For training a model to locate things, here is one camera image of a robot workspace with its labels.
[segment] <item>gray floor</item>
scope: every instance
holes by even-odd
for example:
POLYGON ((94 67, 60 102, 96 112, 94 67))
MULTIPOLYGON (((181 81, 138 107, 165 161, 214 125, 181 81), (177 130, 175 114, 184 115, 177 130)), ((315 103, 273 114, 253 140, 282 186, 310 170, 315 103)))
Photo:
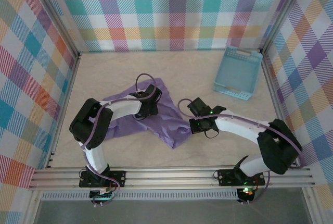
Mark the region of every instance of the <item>gray floor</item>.
POLYGON ((256 203, 237 201, 114 201, 94 208, 88 201, 43 201, 35 224, 306 224, 312 223, 301 189, 269 189, 256 203))

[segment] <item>colorful checkered pattern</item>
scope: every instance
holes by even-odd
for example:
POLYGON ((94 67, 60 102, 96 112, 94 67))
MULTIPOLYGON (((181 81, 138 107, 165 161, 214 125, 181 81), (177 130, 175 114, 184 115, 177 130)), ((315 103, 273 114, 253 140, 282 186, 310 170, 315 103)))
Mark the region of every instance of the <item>colorful checkered pattern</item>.
POLYGON ((287 122, 332 216, 333 0, 297 0, 268 53, 287 122))
POLYGON ((0 223, 18 223, 26 208, 73 63, 40 0, 0 0, 0 223))
POLYGON ((90 52, 258 48, 279 10, 279 0, 60 0, 55 4, 61 14, 60 5, 67 7, 90 52))
POLYGON ((276 19, 280 16, 282 9, 285 7, 286 2, 287 2, 287 0, 280 0, 278 6, 276 7, 274 15, 273 15, 273 17, 272 17, 272 19, 270 21, 270 24, 268 25, 268 27, 267 27, 267 29, 265 31, 265 34, 264 34, 264 36, 263 36, 263 38, 261 40, 260 49, 263 48, 263 46, 264 46, 264 44, 265 44, 265 42, 267 40, 267 37, 270 34, 270 32, 272 30, 272 27, 274 26, 274 24, 276 22, 276 19))

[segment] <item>light blue crate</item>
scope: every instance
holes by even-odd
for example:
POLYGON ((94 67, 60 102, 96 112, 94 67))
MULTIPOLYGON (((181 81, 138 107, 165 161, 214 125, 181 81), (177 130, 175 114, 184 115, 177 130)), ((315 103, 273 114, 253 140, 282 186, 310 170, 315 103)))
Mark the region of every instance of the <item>light blue crate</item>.
POLYGON ((217 72, 214 90, 248 100, 257 86, 262 55, 228 46, 217 72))

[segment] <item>beige floor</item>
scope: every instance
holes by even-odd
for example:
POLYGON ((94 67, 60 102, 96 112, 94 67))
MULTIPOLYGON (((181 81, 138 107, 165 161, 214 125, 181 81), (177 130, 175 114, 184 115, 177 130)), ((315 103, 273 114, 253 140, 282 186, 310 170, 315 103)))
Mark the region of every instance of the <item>beige floor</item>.
MULTIPOLYGON (((212 90, 222 56, 222 51, 83 54, 52 166, 85 166, 81 149, 69 132, 71 121, 86 99, 120 93, 142 72, 161 77, 175 104, 182 98, 201 97, 212 107, 221 105, 258 120, 275 119, 262 72, 255 95, 248 101, 212 90)), ((147 131, 104 141, 103 148, 110 166, 234 165, 245 155, 259 153, 254 143, 227 132, 211 140, 196 134, 172 150, 147 131)))

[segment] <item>purple cloth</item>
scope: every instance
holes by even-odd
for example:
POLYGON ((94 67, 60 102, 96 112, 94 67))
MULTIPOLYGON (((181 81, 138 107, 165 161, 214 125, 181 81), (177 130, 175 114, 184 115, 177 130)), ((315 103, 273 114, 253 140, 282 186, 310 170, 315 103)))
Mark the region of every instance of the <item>purple cloth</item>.
MULTIPOLYGON (((149 116, 141 121, 135 120, 131 115, 112 121, 105 140, 143 132, 147 129, 157 135, 170 148, 180 146, 187 138, 189 138, 191 135, 189 123, 182 119, 182 116, 178 108, 173 104, 169 91, 162 79, 156 78, 155 80, 157 87, 162 91, 161 99, 157 103, 158 114, 155 116, 149 116)), ((150 84, 152 84, 152 81, 146 80, 138 83, 137 86, 139 90, 145 90, 150 84)), ((133 92, 135 92, 135 86, 128 88, 118 95, 106 97, 103 101, 123 98, 133 92)))

